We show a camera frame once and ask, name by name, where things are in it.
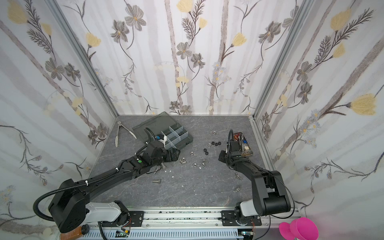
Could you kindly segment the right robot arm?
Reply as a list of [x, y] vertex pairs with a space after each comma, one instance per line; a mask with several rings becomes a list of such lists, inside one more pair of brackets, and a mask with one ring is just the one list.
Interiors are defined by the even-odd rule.
[[252, 185], [252, 198], [237, 203], [235, 221], [245, 225], [253, 220], [268, 216], [288, 219], [295, 213], [293, 195], [284, 184], [278, 171], [269, 171], [254, 164], [243, 154], [241, 138], [235, 139], [233, 130], [229, 131], [227, 149], [221, 151], [219, 161], [233, 171], [243, 174]]

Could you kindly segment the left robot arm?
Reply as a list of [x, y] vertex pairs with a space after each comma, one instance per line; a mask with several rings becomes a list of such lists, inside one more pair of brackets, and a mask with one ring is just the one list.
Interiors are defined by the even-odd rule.
[[107, 214], [100, 218], [91, 209], [91, 201], [124, 182], [147, 174], [153, 166], [177, 161], [180, 153], [177, 148], [166, 149], [160, 141], [150, 142], [109, 171], [78, 182], [72, 179], [64, 181], [57, 190], [38, 197], [33, 204], [33, 211], [39, 218], [55, 222], [61, 233], [68, 233], [87, 220], [114, 222], [120, 216], [128, 215], [122, 202], [112, 203], [112, 209], [116, 212], [114, 216]]

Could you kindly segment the small tray with tools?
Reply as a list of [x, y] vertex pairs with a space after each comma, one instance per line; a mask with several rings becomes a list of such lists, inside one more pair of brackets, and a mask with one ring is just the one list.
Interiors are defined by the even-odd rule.
[[234, 133], [234, 139], [239, 142], [241, 154], [243, 157], [250, 157], [254, 154], [248, 140], [242, 132]]

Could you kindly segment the green compartment organizer box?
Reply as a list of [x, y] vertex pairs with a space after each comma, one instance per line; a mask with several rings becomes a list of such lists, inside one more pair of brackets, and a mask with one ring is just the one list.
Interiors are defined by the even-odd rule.
[[166, 112], [162, 112], [133, 127], [137, 139], [143, 143], [146, 143], [149, 139], [145, 128], [149, 128], [155, 136], [166, 136], [166, 149], [176, 148], [181, 150], [193, 142], [193, 136], [189, 134], [188, 130]]

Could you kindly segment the silver hex bolt lying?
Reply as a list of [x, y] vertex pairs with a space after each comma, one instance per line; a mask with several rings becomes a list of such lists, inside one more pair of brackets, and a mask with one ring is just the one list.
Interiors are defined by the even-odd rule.
[[161, 180], [161, 179], [158, 179], [158, 180], [152, 180], [152, 182], [153, 182], [153, 183], [158, 183], [158, 184], [160, 184], [160, 183], [162, 182], [162, 180]]

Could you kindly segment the pink plastic cup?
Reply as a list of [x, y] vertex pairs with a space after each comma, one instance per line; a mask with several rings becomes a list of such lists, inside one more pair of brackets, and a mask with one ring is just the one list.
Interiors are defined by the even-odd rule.
[[281, 223], [279, 232], [285, 240], [318, 240], [319, 230], [308, 218], [298, 218], [289, 223]]

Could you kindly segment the amber bottle black cap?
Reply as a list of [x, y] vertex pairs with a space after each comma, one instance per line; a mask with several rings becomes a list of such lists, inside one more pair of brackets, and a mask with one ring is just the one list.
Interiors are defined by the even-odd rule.
[[88, 234], [90, 231], [90, 226], [88, 224], [79, 226], [75, 228], [74, 230], [68, 232], [68, 233], [61, 233], [60, 234], [60, 240], [76, 240], [86, 234]]

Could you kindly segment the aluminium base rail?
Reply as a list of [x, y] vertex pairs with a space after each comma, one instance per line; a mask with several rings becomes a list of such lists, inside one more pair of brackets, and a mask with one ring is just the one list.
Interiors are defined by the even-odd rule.
[[120, 221], [90, 222], [88, 234], [76, 240], [266, 240], [279, 237], [279, 224], [288, 219], [260, 217], [245, 225], [235, 221], [232, 208], [129, 208]]

